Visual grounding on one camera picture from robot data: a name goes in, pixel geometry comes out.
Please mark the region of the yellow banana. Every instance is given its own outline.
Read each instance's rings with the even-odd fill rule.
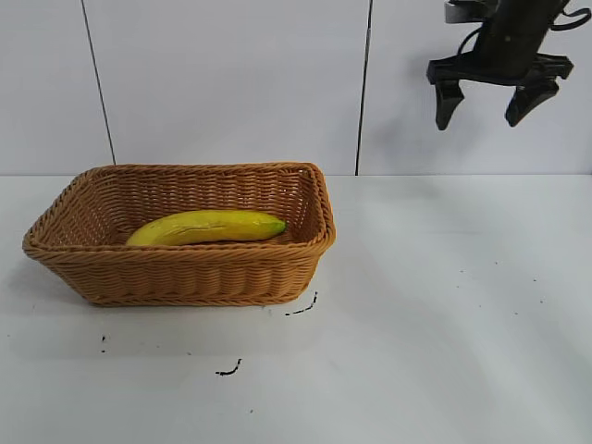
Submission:
[[[264,241],[286,222],[258,211],[200,210],[156,219],[136,230],[126,245],[188,245],[215,241]]]

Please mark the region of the white tabletop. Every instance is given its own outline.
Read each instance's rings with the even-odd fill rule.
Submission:
[[[592,442],[592,177],[329,178],[265,308],[90,306],[20,250],[68,181],[0,178],[3,444]]]

